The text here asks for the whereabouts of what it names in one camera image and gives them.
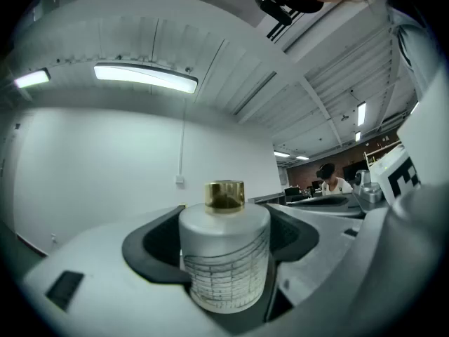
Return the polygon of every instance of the gold bottle cap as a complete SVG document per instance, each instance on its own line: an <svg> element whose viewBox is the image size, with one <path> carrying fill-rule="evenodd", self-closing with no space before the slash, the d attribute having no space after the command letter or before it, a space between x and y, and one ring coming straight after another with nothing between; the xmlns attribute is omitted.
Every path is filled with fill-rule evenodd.
<svg viewBox="0 0 449 337"><path fill-rule="evenodd" d="M243 181L213 181L206 184L206 210L214 213L233 213L245 206Z"/></svg>

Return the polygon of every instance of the white shirt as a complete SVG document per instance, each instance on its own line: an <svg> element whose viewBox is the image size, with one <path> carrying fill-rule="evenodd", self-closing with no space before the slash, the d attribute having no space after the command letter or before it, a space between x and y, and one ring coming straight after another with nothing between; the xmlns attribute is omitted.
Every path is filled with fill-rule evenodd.
<svg viewBox="0 0 449 337"><path fill-rule="evenodd" d="M327 183L323 183L321 185L323 196L328 196L330 194L350 194L352 192L352 187L349 183L347 183L340 177L337 177L337 180L337 186L335 186L335 189L333 191L329 190L329 185Z"/></svg>

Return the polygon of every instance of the floor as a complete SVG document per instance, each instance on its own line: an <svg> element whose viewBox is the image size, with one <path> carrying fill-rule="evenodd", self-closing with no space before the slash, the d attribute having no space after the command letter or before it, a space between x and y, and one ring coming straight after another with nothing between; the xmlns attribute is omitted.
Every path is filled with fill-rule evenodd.
<svg viewBox="0 0 449 337"><path fill-rule="evenodd" d="M21 280L42 257L25 246L6 225L0 221L1 259L14 280Z"/></svg>

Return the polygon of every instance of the person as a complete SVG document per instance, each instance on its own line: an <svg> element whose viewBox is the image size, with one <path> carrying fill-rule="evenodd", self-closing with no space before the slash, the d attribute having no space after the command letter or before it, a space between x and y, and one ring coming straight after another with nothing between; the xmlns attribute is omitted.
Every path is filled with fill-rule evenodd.
<svg viewBox="0 0 449 337"><path fill-rule="evenodd" d="M341 0L281 0L293 10L314 13L325 2ZM388 0L387 10L393 25L403 62L408 68L421 100L435 74L446 72L448 56L448 29L439 18L445 0Z"/></svg>
<svg viewBox="0 0 449 337"><path fill-rule="evenodd" d="M321 185L323 196L350 194L352 192L351 185L343 178L335 175L335 165L332 163L321 165L320 169L316 172L316 177L324 180Z"/></svg>

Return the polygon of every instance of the fluorescent light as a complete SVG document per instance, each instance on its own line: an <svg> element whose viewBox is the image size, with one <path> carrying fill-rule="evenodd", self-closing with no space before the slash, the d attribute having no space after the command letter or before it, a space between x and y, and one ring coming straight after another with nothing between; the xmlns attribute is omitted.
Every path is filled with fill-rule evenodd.
<svg viewBox="0 0 449 337"><path fill-rule="evenodd" d="M198 85L196 77L152 66L99 62L93 69L99 80L138 82L185 93L194 93Z"/></svg>
<svg viewBox="0 0 449 337"><path fill-rule="evenodd" d="M418 107L419 104L420 104L420 102L418 101L418 102L416 103L415 107L412 108L412 112L410 113L410 115L413 113L413 111L415 111L415 109Z"/></svg>
<svg viewBox="0 0 449 337"><path fill-rule="evenodd" d="M19 77L18 79L14 80L14 83L17 87L23 88L49 81L50 74L48 73L47 69L42 69L32 72L31 74Z"/></svg>
<svg viewBox="0 0 449 337"><path fill-rule="evenodd" d="M289 154L284 154L283 152L277 152L277 151L274 152L274 155L279 156L279 157L289 157L290 156Z"/></svg>
<svg viewBox="0 0 449 337"><path fill-rule="evenodd" d="M360 126L365 122L366 103L360 104L359 106L357 106L357 109L358 109L357 126Z"/></svg>

